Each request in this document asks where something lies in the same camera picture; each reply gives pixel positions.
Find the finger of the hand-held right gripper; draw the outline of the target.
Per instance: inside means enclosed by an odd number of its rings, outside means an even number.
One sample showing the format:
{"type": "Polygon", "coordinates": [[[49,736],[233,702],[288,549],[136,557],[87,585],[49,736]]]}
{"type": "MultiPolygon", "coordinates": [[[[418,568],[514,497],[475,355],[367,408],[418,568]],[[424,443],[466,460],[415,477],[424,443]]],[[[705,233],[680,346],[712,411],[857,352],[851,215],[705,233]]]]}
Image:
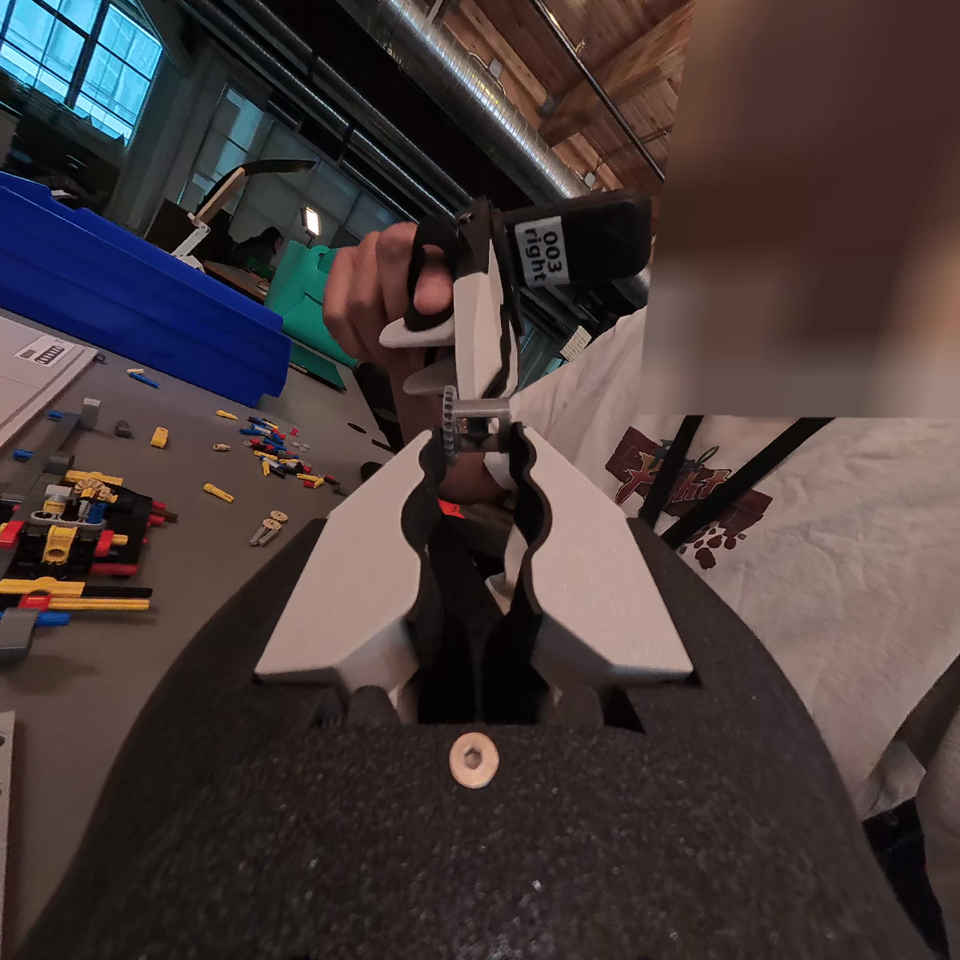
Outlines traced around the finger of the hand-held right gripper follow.
{"type": "Polygon", "coordinates": [[[480,267],[453,283],[454,354],[461,400],[481,400],[501,372],[503,289],[493,241],[480,267]]]}
{"type": "Polygon", "coordinates": [[[522,308],[517,295],[507,295],[500,305],[499,359],[501,366],[490,382],[493,400],[509,398],[518,388],[521,372],[522,308]]]}

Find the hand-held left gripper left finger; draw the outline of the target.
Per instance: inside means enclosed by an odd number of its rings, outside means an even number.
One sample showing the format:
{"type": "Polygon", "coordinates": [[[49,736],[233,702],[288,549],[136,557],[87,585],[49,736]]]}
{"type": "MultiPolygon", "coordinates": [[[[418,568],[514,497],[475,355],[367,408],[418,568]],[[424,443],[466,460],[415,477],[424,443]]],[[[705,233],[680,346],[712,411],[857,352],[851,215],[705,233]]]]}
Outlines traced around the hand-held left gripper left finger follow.
{"type": "Polygon", "coordinates": [[[428,558],[442,520],[443,444],[423,431],[331,510],[255,666],[262,683],[381,690],[402,722],[441,645],[428,558]]]}

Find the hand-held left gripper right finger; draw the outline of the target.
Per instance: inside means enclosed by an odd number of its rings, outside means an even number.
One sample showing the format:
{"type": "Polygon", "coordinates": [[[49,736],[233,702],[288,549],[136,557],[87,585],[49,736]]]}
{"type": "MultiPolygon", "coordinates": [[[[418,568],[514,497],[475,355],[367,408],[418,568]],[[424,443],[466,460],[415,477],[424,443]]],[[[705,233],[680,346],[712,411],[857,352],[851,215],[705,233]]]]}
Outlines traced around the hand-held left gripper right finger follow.
{"type": "Polygon", "coordinates": [[[540,676],[558,690],[690,678],[690,656],[623,511],[519,423],[510,475],[510,610],[525,602],[538,621],[531,665],[540,676]]]}

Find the grey lego differential gear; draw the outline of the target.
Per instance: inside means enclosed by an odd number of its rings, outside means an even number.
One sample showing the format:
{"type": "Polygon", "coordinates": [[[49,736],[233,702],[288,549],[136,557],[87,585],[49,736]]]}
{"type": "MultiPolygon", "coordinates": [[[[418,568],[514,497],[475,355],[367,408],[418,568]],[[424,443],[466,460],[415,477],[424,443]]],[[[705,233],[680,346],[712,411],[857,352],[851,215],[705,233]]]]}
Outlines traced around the grey lego differential gear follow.
{"type": "Polygon", "coordinates": [[[454,385],[441,394],[441,446],[448,467],[462,455],[508,454],[512,429],[510,398],[462,399],[454,385]]]}

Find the pile of lego pins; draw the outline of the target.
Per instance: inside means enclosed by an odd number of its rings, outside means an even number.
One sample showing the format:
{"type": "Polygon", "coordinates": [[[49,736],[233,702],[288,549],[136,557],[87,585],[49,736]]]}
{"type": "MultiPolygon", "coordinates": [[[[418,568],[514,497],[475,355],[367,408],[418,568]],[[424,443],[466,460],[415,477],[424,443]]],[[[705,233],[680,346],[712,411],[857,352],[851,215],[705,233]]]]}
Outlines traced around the pile of lego pins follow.
{"type": "Polygon", "coordinates": [[[258,473],[264,478],[291,483],[296,482],[308,490],[328,487],[332,491],[342,489],[341,482],[330,474],[324,474],[306,461],[305,449],[289,441],[279,428],[269,421],[251,416],[238,429],[244,447],[258,462],[258,473]]]}

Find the lego chassis assembly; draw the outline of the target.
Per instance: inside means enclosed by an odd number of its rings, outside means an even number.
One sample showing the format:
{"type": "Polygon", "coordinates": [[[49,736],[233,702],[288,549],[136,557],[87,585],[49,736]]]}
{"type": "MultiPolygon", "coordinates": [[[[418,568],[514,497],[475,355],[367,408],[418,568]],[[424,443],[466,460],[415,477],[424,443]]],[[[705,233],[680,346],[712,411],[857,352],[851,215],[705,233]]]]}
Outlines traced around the lego chassis assembly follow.
{"type": "Polygon", "coordinates": [[[101,471],[75,467],[79,431],[93,430],[101,402],[78,413],[50,411],[52,427],[36,450],[17,448],[19,469],[2,483],[1,665],[30,654],[38,629],[66,627],[76,614],[142,614],[149,586],[139,573],[149,533],[179,517],[165,503],[101,471]]]}

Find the long light grey lego beam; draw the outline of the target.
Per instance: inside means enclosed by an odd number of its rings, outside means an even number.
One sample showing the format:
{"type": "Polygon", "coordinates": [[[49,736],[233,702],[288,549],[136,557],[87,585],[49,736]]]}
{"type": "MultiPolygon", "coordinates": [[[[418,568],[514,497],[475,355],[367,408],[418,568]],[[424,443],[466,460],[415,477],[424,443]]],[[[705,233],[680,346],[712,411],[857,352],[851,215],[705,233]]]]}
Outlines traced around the long light grey lego beam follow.
{"type": "Polygon", "coordinates": [[[1,712],[1,873],[6,872],[17,713],[1,712]]]}

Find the person's right hand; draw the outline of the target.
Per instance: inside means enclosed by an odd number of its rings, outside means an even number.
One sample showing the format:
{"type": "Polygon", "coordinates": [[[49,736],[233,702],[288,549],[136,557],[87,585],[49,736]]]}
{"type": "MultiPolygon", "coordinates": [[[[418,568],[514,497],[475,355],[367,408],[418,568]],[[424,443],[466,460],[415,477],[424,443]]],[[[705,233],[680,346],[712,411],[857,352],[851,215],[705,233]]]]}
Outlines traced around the person's right hand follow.
{"type": "Polygon", "coordinates": [[[340,249],[322,301],[326,328],[345,354],[402,377],[423,365],[423,351],[382,345],[382,330],[402,319],[410,305],[430,316],[449,308],[453,299],[453,279],[436,246],[426,247],[414,296],[409,296],[415,234],[414,223],[400,222],[367,234],[358,246],[340,249]]]}

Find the green plastic tote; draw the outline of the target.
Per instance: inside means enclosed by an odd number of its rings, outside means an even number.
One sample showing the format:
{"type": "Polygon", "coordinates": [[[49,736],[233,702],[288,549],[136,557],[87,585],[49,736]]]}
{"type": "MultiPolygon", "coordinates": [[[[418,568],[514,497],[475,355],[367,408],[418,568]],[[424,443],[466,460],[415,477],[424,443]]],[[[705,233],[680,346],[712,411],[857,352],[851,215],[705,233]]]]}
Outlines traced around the green plastic tote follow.
{"type": "Polygon", "coordinates": [[[345,393],[344,371],[358,364],[334,340],[324,316],[324,295],[337,250],[290,240],[270,281],[265,306],[281,318],[291,343],[292,368],[345,393]]]}

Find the white shirt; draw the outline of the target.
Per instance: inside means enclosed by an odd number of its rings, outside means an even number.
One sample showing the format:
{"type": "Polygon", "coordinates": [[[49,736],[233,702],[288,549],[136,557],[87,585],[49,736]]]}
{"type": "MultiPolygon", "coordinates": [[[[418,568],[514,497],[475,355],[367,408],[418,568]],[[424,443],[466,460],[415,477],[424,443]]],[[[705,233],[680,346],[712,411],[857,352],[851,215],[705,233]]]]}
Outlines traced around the white shirt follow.
{"type": "MultiPolygon", "coordinates": [[[[641,403],[644,324],[645,310],[619,319],[510,400],[631,518],[682,422],[641,403]]],[[[706,416],[656,532],[789,424],[706,416]]],[[[835,418],[678,555],[775,658],[860,819],[916,801],[958,958],[958,417],[835,418]]]]}

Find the blue plastic bin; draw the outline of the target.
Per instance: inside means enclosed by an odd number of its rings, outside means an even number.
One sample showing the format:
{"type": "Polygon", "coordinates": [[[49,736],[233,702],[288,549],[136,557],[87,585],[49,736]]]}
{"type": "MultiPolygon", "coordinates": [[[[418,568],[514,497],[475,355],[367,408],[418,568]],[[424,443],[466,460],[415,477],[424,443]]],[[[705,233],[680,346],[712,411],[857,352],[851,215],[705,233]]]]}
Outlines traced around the blue plastic bin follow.
{"type": "Polygon", "coordinates": [[[246,406],[279,397],[282,318],[125,228],[1,174],[1,306],[246,406]]]}

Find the instruction booklet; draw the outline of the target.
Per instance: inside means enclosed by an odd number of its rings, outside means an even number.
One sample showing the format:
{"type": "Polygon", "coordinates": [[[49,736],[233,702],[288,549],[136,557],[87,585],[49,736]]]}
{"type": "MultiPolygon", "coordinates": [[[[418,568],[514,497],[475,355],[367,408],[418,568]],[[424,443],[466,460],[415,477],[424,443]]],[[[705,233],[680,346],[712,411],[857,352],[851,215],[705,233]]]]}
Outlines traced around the instruction booklet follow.
{"type": "Polygon", "coordinates": [[[93,364],[92,346],[42,332],[17,315],[1,313],[1,446],[93,364]]]}

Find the silver air duct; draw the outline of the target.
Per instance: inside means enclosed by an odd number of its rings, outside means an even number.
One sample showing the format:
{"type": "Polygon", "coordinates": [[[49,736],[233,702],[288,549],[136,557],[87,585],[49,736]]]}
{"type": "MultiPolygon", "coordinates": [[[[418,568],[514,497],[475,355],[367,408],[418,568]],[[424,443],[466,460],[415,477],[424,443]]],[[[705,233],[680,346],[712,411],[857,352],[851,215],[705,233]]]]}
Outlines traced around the silver air duct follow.
{"type": "Polygon", "coordinates": [[[370,31],[393,61],[528,197],[546,203],[589,193],[447,28],[413,2],[375,2],[374,9],[370,31]]]}

